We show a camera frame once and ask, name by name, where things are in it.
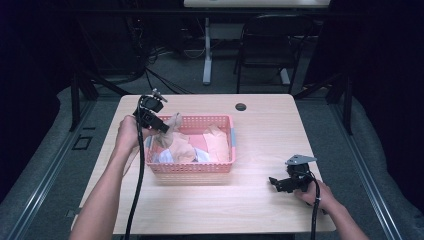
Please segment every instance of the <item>table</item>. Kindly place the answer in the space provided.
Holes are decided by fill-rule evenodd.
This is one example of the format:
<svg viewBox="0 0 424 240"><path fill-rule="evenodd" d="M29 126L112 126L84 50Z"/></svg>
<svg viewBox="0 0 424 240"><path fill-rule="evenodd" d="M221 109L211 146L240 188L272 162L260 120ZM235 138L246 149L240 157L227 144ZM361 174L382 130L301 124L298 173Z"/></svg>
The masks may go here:
<svg viewBox="0 0 424 240"><path fill-rule="evenodd" d="M330 4L330 0L184 0L184 7L188 8L285 8L285 9L325 9ZM231 39L238 39L240 37L242 24L240 26L230 26L232 34L229 35ZM205 21L205 66L203 70L203 84L211 84L211 71L212 71L212 53L211 53L211 24L209 18ZM228 33L228 27L224 27L224 33ZM287 84L287 72L284 70L281 74L282 81Z"/></svg>
<svg viewBox="0 0 424 240"><path fill-rule="evenodd" d="M233 118L236 161L230 173L155 175L146 166L132 234L237 234L309 232L312 207L293 194L278 193L268 177L288 177L285 161L312 156L290 95L168 95L157 114L228 114ZM139 96L124 96L87 185L82 207L104 171L119 122L134 112ZM245 111L235 105L243 103ZM124 234L139 171L135 159L123 179L114 234ZM321 179L316 162L311 171ZM317 231L333 231L328 215L317 217Z"/></svg>

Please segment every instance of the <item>gray carpet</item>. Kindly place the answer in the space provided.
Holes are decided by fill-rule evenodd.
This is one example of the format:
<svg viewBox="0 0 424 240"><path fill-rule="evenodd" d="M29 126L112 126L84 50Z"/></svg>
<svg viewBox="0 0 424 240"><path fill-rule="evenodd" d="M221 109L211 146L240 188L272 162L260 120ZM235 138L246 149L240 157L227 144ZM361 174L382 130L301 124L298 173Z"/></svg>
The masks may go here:
<svg viewBox="0 0 424 240"><path fill-rule="evenodd" d="M202 84L203 57L191 59L172 53L163 54L149 68L181 87L194 93L235 93L234 53L231 44L223 42L214 51L212 84ZM300 91L302 79L308 64L313 44L304 52L301 67L298 73L295 92ZM150 76L151 83L162 93L170 94L160 81ZM123 89L137 94L150 93L146 76L134 82L119 85ZM64 90L59 94L62 103L61 111L37 153L28 164L25 171L0 206L0 239L7 239L19 217L24 212L26 204L43 180L49 167L58 153L64 152L63 164L58 167L57 176L53 184L46 189L48 194L40 199L42 203L34 209L34 214L27 220L20 236L24 239L67 239L73 220L73 213L78 208L86 184L94 167L97 155L100 152L109 124L114 115L119 98L109 89L101 85L96 86L101 97L92 106L82 98L86 104L87 118L81 123L75 139L86 137L91 139L86 150L67 151L60 149L63 143L70 139L68 129L71 126L70 91ZM242 93L276 93L287 91L281 88L242 88ZM326 104L323 96L325 90L314 94L305 100L296 102L306 133L313 152L318 158L324 181L331 186L334 195L350 211L354 219L371 239L387 239L387 235L363 183L358 177L357 167L354 164L352 150L345 139L332 109ZM424 239L424 217L400 193L395 182L387 174L384 153L378 137L368 121L362 107L356 101L353 104L352 129L355 140L371 175L375 180L393 220L403 239ZM143 237L143 239L286 239L283 235L250 235L250 236L167 236ZM309 234L296 234L296 239L309 239ZM337 233L319 233L317 239L338 239Z"/></svg>

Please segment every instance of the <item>pink basket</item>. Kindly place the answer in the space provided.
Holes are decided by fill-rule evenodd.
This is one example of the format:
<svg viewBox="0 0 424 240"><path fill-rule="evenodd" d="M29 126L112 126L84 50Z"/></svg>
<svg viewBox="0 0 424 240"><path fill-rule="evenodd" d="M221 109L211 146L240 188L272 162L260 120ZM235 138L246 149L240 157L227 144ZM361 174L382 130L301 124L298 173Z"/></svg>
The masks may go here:
<svg viewBox="0 0 424 240"><path fill-rule="evenodd" d="M166 121L171 116L158 116ZM236 159L234 128L231 116L228 115L196 115L183 116L183 123L179 131L190 136L190 144L207 152L206 142L203 132L211 124L216 125L221 131L227 134L228 149L230 151L228 162L209 163L156 163L154 157L165 149L161 148L152 138L146 141L145 159L146 164L156 173L228 173Z"/></svg>

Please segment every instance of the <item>chair leg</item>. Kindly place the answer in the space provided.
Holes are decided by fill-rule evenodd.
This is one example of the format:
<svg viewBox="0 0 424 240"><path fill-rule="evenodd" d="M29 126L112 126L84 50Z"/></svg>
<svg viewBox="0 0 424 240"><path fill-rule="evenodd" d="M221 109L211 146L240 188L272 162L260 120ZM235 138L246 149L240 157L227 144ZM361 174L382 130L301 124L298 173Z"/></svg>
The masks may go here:
<svg viewBox="0 0 424 240"><path fill-rule="evenodd" d="M289 86L289 90L287 92L288 94L291 94L291 91L293 89L294 79L296 77L296 71L297 71L297 65L295 65L294 68L293 68L293 73L292 73L292 76L291 76L291 79L290 79L290 86Z"/></svg>
<svg viewBox="0 0 424 240"><path fill-rule="evenodd" d="M240 93L241 64L237 62L237 94Z"/></svg>
<svg viewBox="0 0 424 240"><path fill-rule="evenodd" d="M237 58L236 58L236 64L234 65L233 74L236 74L238 63L239 63L239 57L237 56Z"/></svg>
<svg viewBox="0 0 424 240"><path fill-rule="evenodd" d="M282 76L281 76L281 71L283 71L283 69L284 69L284 68L279 68L279 69L278 69L277 76L280 78L280 82L281 82L281 90L282 90L282 92L284 93L284 89L285 89L285 87L284 87L284 81L283 81L283 78L282 78Z"/></svg>

